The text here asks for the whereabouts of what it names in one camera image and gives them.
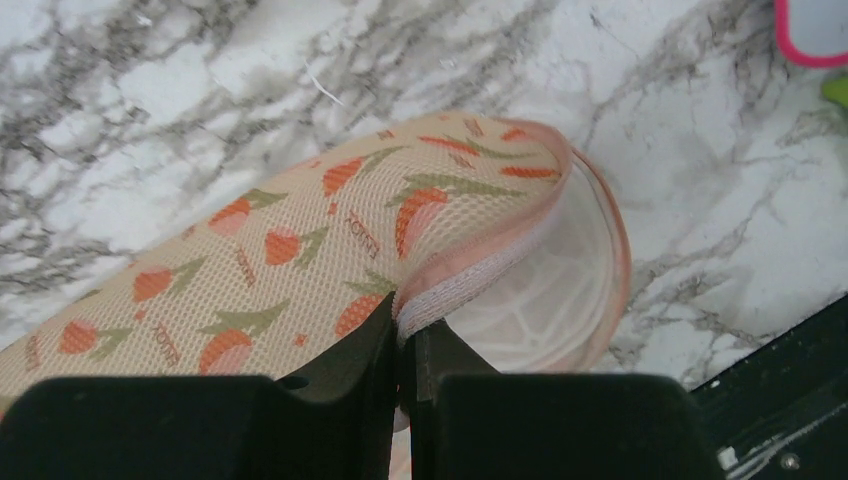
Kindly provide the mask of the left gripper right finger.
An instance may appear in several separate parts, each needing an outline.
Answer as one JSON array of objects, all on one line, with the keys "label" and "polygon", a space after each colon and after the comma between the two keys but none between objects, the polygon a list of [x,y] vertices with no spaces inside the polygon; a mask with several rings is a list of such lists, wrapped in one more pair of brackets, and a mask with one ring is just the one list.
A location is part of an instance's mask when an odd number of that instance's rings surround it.
[{"label": "left gripper right finger", "polygon": [[416,479],[720,479],[691,396],[643,374],[507,374],[444,321],[403,350]]}]

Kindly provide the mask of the peach floral mesh laundry bag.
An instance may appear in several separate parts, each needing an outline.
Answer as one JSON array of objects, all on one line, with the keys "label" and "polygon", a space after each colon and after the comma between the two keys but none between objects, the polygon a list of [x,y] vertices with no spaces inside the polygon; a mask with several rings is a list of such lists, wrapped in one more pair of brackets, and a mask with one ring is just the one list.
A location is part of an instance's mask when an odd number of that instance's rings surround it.
[{"label": "peach floral mesh laundry bag", "polygon": [[[502,279],[552,246],[542,342]],[[517,368],[590,366],[627,301],[631,253],[599,171],[557,130],[447,112],[287,168],[141,254],[1,354],[1,423],[68,377],[264,376],[303,367],[384,300],[405,342],[486,290],[509,309],[488,354]]]}]

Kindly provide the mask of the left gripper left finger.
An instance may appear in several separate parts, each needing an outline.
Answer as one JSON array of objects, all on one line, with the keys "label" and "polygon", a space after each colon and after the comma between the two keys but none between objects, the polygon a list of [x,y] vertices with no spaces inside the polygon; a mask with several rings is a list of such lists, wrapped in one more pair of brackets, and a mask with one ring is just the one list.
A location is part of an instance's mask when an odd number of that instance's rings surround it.
[{"label": "left gripper left finger", "polygon": [[384,479],[395,326],[382,301],[279,379],[68,377],[29,388],[1,423],[5,479]]}]

